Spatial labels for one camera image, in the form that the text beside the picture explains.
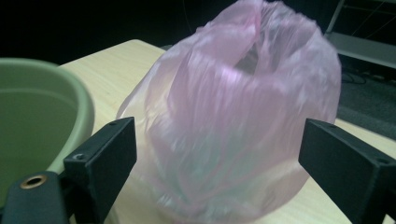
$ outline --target plastic bag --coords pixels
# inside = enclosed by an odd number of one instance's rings
[[[243,223],[289,201],[306,118],[333,123],[336,51],[281,2],[238,1],[180,41],[125,99],[133,175],[178,223]]]

